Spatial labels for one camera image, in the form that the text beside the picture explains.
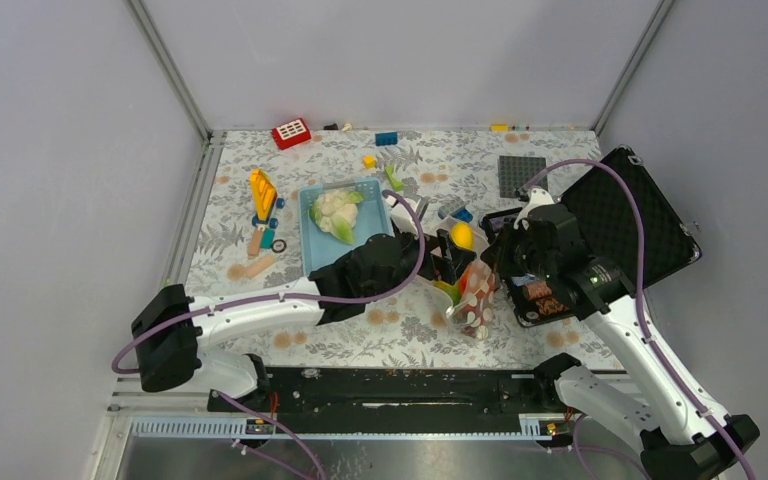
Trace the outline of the toy cauliflower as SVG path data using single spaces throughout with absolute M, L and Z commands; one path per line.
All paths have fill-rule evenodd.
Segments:
M 364 196 L 356 190 L 326 190 L 314 200 L 309 216 L 322 232 L 352 245 L 355 242 L 358 205 L 363 201 Z

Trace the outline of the yellow toy mango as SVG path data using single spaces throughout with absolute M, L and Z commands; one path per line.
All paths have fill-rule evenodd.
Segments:
M 458 221 L 450 229 L 449 235 L 452 242 L 460 249 L 474 249 L 474 233 L 466 222 Z

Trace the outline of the clear polka dot zip bag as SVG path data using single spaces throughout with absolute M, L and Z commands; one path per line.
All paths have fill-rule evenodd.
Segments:
M 448 219 L 437 230 L 438 246 L 432 250 L 437 277 L 432 285 L 446 295 L 444 318 L 455 329 L 476 340 L 489 336 L 488 324 L 493 320 L 495 273 L 480 258 L 488 246 L 486 240 L 474 233 L 474 249 L 458 248 L 449 231 L 458 220 Z

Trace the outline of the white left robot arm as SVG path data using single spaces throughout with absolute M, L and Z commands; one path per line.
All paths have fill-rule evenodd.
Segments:
M 432 239 L 376 234 L 304 278 L 260 291 L 211 299 L 168 285 L 133 320 L 133 340 L 125 350 L 135 354 L 134 372 L 147 393 L 191 385 L 229 394 L 256 411 L 270 397 L 262 360 L 228 354 L 221 344 L 274 328 L 345 321 L 416 277 L 456 284 L 475 258 L 445 232 Z

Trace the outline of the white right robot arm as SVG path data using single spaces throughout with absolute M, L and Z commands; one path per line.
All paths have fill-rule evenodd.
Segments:
M 535 369 L 535 402 L 571 407 L 601 423 L 638 453 L 652 479 L 713 479 L 746 457 L 760 429 L 730 414 L 693 377 L 648 318 L 642 295 L 622 269 L 595 255 L 577 219 L 546 190 L 533 187 L 515 220 L 483 253 L 506 276 L 545 280 L 551 297 L 614 353 L 642 400 L 558 354 Z

